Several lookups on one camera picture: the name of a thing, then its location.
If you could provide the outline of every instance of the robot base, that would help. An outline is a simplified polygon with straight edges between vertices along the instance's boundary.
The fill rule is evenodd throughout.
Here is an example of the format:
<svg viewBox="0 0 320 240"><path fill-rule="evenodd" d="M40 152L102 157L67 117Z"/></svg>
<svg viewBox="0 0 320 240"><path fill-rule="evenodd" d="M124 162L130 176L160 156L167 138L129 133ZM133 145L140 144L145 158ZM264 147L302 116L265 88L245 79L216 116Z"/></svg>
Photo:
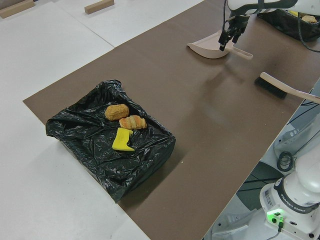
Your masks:
<svg viewBox="0 0 320 240"><path fill-rule="evenodd" d="M260 203L266 214L266 223L277 229L280 217L284 217L281 231L283 234L294 240L316 240L320 236L319 209L306 214L293 211L280 199L274 185L267 184L260 192Z"/></svg>

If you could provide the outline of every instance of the hand brush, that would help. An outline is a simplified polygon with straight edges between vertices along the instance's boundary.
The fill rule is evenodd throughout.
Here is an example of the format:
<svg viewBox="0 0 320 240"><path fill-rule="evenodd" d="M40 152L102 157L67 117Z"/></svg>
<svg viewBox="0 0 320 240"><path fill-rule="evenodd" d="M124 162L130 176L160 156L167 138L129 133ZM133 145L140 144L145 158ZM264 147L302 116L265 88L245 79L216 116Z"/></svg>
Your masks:
<svg viewBox="0 0 320 240"><path fill-rule="evenodd" d="M260 77L258 77L254 81L254 83L256 85L266 89L267 91L269 91L270 93L274 94L275 96L277 96L278 98L281 98L281 99L284 99L288 93L288 94L292 94L292 95L295 95L295 96L303 98L303 99L307 99L311 102L320 104L320 97L303 92L303 91L298 91L298 90L286 85L282 81L279 81L278 79L274 78L273 76L270 76L266 72L262 72L260 74Z"/></svg>

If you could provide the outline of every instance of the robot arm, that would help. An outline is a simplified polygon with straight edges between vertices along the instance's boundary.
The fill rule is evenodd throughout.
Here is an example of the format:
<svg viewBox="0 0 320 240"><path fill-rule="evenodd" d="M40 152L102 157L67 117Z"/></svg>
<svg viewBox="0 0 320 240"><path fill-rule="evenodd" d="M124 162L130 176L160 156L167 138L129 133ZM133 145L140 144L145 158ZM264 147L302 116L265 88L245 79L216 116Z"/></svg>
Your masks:
<svg viewBox="0 0 320 240"><path fill-rule="evenodd" d="M320 15L320 2L316 0L228 0L231 10L229 28L223 29L219 39L220 50L224 51L226 44L232 39L237 43L238 38L246 30L249 15L271 12L275 9L292 10L311 15Z"/></svg>

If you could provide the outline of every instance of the croissant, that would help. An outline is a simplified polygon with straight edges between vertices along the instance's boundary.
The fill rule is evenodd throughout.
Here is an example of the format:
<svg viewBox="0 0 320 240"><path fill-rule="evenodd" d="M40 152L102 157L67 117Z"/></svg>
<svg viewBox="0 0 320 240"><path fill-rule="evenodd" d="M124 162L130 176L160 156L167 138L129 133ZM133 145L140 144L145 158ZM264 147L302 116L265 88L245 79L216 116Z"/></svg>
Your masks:
<svg viewBox="0 0 320 240"><path fill-rule="evenodd" d="M125 104L110 105L104 114L106 119L110 121L119 120L129 116L129 108Z"/></svg>
<svg viewBox="0 0 320 240"><path fill-rule="evenodd" d="M147 127L146 120L138 115L131 115L129 117L121 118L119 120L120 126L123 129L145 129Z"/></svg>

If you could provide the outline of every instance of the dustpan handle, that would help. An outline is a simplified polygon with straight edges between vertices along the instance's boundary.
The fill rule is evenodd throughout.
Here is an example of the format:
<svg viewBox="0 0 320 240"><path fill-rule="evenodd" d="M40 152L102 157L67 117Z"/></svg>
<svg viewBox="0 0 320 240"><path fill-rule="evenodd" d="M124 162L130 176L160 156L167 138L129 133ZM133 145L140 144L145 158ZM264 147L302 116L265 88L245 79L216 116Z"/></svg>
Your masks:
<svg viewBox="0 0 320 240"><path fill-rule="evenodd" d="M248 53L246 51L243 51L239 48L236 48L235 46L232 46L231 48L228 49L230 52L238 55L241 58L251 60L254 56L251 53Z"/></svg>

